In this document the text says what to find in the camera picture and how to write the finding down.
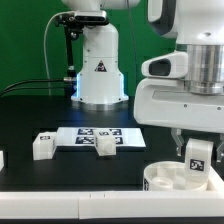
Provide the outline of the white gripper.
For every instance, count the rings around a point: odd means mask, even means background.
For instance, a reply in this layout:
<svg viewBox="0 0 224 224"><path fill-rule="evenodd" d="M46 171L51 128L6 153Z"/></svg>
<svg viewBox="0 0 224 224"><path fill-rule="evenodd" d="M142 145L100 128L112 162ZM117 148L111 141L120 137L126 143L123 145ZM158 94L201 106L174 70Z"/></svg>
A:
<svg viewBox="0 0 224 224"><path fill-rule="evenodd" d="M137 86L134 118L139 124L172 128L176 152L181 156L181 129L224 133L224 96L191 94L181 80L145 78ZM217 162L224 158L224 134L220 134L216 156Z"/></svg>

